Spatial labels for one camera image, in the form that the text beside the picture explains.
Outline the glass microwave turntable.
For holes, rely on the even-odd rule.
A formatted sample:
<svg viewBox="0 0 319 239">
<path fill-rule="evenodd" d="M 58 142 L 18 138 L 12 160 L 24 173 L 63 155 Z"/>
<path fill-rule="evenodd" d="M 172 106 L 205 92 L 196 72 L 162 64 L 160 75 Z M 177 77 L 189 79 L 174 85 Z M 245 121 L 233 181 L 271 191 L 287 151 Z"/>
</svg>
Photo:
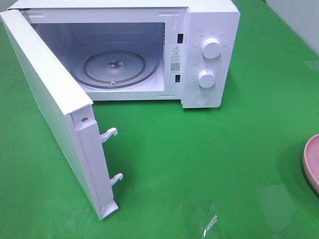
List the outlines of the glass microwave turntable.
<svg viewBox="0 0 319 239">
<path fill-rule="evenodd" d="M 158 69 L 162 47 L 133 42 L 107 42 L 73 53 L 71 72 L 85 86 L 117 89 L 147 80 Z"/>
</svg>

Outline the lower white microwave knob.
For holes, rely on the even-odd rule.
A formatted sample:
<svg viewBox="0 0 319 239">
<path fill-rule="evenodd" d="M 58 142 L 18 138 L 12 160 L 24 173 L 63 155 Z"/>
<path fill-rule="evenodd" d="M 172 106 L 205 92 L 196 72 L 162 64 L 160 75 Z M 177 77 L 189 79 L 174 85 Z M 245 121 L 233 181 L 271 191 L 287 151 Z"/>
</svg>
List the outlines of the lower white microwave knob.
<svg viewBox="0 0 319 239">
<path fill-rule="evenodd" d="M 198 74 L 198 83 L 202 88 L 210 88 L 215 84 L 215 75 L 211 70 L 203 70 Z"/>
</svg>

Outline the white warning label sticker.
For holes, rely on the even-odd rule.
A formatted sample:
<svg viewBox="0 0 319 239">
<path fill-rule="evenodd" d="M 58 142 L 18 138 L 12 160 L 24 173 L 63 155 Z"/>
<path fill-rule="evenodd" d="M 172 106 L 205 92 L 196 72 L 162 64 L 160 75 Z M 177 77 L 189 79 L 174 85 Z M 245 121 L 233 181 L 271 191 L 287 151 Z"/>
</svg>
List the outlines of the white warning label sticker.
<svg viewBox="0 0 319 239">
<path fill-rule="evenodd" d="M 169 67 L 171 73 L 179 73 L 182 63 L 182 49 L 177 44 L 169 46 Z"/>
</svg>

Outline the white microwave oven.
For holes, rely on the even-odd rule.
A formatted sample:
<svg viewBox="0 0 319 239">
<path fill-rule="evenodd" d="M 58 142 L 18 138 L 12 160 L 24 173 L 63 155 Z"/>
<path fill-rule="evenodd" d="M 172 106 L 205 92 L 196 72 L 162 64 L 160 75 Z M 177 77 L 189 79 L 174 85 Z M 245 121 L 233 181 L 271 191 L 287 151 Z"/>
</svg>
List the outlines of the white microwave oven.
<svg viewBox="0 0 319 239">
<path fill-rule="evenodd" d="M 231 60 L 240 12 L 230 0 L 19 0 L 18 10 L 58 58 L 73 79 L 95 101 L 180 100 L 184 108 L 220 106 Z M 221 54 L 202 55 L 201 44 L 216 37 Z M 73 53 L 107 42 L 133 42 L 162 47 L 157 71 L 138 84 L 97 89 L 78 82 L 72 72 Z M 170 45 L 182 49 L 181 71 L 171 73 Z M 198 74 L 211 70 L 215 84 L 202 88 Z M 206 105 L 195 97 L 210 95 Z"/>
</svg>

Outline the white microwave door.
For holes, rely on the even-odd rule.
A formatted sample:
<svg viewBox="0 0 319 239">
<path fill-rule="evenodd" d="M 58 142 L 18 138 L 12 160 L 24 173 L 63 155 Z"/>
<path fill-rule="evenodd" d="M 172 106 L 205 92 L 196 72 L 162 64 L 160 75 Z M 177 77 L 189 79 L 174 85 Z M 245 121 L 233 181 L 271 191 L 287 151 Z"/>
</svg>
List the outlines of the white microwave door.
<svg viewBox="0 0 319 239">
<path fill-rule="evenodd" d="M 18 10 L 1 13 L 35 101 L 99 219 L 114 212 L 113 185 L 102 144 L 118 132 L 100 133 L 92 100 Z"/>
</svg>

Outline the pink plate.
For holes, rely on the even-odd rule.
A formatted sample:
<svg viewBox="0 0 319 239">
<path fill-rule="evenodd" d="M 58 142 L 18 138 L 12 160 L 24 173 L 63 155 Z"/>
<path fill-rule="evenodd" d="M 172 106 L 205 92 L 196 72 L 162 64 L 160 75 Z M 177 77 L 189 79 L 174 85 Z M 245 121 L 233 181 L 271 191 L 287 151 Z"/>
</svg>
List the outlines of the pink plate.
<svg viewBox="0 0 319 239">
<path fill-rule="evenodd" d="M 306 177 L 319 193 L 319 134 L 312 136 L 306 143 L 303 153 L 303 168 Z"/>
</svg>

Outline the upper white microwave knob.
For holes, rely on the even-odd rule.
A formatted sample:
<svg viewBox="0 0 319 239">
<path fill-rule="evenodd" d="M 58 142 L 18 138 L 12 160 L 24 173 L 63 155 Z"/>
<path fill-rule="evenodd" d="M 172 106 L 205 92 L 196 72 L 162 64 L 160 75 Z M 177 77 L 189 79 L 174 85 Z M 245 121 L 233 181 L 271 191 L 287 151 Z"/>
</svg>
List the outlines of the upper white microwave knob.
<svg viewBox="0 0 319 239">
<path fill-rule="evenodd" d="M 202 55 L 207 59 L 214 59 L 221 54 L 221 43 L 216 37 L 209 37 L 201 44 Z"/>
</svg>

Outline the white microwave knob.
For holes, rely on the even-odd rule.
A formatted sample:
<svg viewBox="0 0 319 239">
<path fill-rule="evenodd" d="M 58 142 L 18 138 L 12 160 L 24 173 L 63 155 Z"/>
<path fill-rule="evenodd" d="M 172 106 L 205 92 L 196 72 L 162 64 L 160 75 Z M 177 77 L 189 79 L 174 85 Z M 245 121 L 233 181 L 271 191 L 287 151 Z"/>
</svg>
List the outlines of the white microwave knob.
<svg viewBox="0 0 319 239">
<path fill-rule="evenodd" d="M 203 70 L 198 74 L 198 83 L 202 88 L 210 88 L 215 84 L 215 75 L 211 70 Z"/>
<path fill-rule="evenodd" d="M 221 43 L 216 37 L 209 37 L 201 44 L 202 55 L 207 59 L 214 59 L 221 54 Z"/>
</svg>

